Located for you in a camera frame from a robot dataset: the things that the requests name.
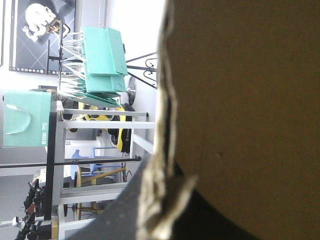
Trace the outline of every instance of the torn cardboard edge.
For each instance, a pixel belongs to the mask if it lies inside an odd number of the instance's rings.
[[[195,177],[174,176],[177,99],[172,85],[168,37],[174,28],[173,1],[167,1],[160,28],[155,155],[143,172],[139,198],[137,239],[167,240],[195,187]]]

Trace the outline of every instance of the poster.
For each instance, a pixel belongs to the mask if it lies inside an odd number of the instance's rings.
[[[47,74],[50,55],[59,56],[59,21],[64,40],[75,31],[76,0],[12,0],[9,70]],[[58,74],[58,61],[49,61],[48,74]]]

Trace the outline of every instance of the brown cardboard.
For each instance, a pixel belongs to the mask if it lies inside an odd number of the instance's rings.
[[[168,5],[174,159],[250,233],[319,239],[320,2]]]

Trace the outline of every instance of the paper bag handle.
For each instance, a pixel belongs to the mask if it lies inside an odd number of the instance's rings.
[[[14,111],[18,111],[18,112],[23,112],[27,115],[27,123],[25,125],[25,127],[20,130],[20,131],[13,131],[13,132],[7,132],[5,135],[12,135],[12,134],[19,134],[24,132],[25,130],[27,130],[27,128],[30,126],[31,120],[32,120],[32,116],[30,113],[28,113],[27,111],[23,110],[22,108],[18,107],[18,106],[14,106],[14,105],[10,105],[7,104],[5,105],[8,109],[12,109]]]

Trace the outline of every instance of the blue chair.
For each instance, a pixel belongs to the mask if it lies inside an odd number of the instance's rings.
[[[74,154],[72,155],[72,159],[89,159],[89,158],[110,158],[110,156],[96,156],[95,151],[96,149],[110,149],[114,147],[93,147],[92,148],[92,157],[91,156],[80,156],[79,152],[80,150],[75,150]],[[98,171],[100,168],[121,168],[121,165],[98,165],[95,163],[90,164],[90,173],[83,173],[83,177],[92,177],[96,176],[96,171]],[[75,179],[75,173],[77,171],[76,165],[71,165],[71,179]]]

